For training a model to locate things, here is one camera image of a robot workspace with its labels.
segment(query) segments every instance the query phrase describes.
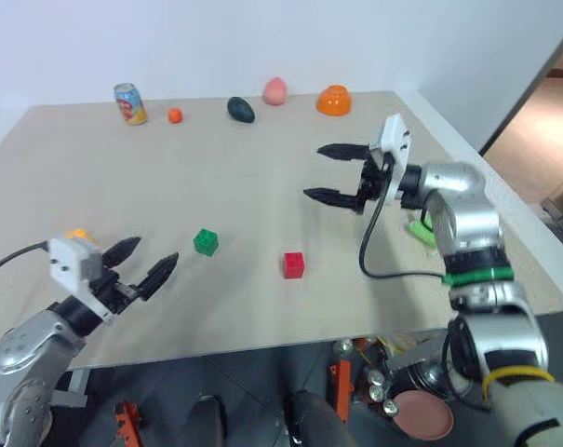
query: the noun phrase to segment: table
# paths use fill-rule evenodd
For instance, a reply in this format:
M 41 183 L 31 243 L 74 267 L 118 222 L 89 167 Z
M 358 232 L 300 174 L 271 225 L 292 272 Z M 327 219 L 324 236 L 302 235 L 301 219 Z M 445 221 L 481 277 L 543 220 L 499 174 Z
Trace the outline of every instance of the table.
M 170 281 L 88 337 L 73 367 L 137 363 L 364 333 L 444 326 L 448 289 L 431 278 L 365 278 L 357 251 L 363 216 L 325 207 L 302 189 L 357 188 L 361 162 L 315 154 L 330 142 L 366 143 L 390 114 L 412 134 L 413 163 L 444 161 L 444 149 L 393 92 L 357 93 L 344 117 L 321 115 L 315 96 L 271 107 L 248 99 L 257 119 L 238 123 L 224 99 L 147 102 L 150 121 L 124 124 L 113 103 L 38 106 L 0 144 L 0 258 L 30 243 L 85 228 L 103 248 L 142 236 L 119 268 L 136 282 L 161 257 L 181 253 Z M 170 125 L 167 109 L 184 121 Z M 386 208 L 369 245 L 372 271 L 443 271 L 436 253 L 404 229 L 408 214 Z M 201 228 L 219 234 L 212 258 L 194 251 Z M 516 277 L 538 313 L 563 308 L 563 294 L 505 224 Z M 281 259 L 302 251 L 302 279 Z M 62 300 L 47 255 L 0 270 L 0 336 Z

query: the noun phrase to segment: wooden floor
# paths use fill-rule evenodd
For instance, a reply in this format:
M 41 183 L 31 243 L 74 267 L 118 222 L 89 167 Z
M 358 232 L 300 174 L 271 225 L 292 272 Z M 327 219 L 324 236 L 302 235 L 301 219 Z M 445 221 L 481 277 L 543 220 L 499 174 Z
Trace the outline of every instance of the wooden floor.
M 527 203 L 563 183 L 563 79 L 544 79 L 486 160 Z

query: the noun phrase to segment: orange ball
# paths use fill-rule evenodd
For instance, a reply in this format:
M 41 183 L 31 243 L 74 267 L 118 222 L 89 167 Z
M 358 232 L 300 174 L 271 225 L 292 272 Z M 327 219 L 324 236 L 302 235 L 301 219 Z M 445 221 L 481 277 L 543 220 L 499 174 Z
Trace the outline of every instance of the orange ball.
M 170 123 L 178 124 L 183 120 L 183 115 L 181 114 L 181 110 L 179 108 L 174 107 L 173 109 L 169 109 L 168 118 Z

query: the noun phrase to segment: orange bowl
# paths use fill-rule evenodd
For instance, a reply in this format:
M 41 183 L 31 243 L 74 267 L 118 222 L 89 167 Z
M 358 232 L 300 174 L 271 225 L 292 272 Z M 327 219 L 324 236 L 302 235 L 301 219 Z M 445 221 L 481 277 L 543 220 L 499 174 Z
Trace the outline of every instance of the orange bowl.
M 318 97 L 316 109 L 325 115 L 347 115 L 352 110 L 352 97 L 344 86 L 330 86 Z

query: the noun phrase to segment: pink plate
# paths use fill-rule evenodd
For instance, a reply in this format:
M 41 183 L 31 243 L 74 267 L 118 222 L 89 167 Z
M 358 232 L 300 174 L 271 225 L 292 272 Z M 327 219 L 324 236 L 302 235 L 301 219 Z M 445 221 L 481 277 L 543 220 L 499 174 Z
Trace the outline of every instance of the pink plate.
M 439 440 L 450 433 L 452 411 L 434 394 L 420 390 L 405 391 L 398 394 L 394 401 L 399 406 L 399 414 L 393 420 L 411 437 Z

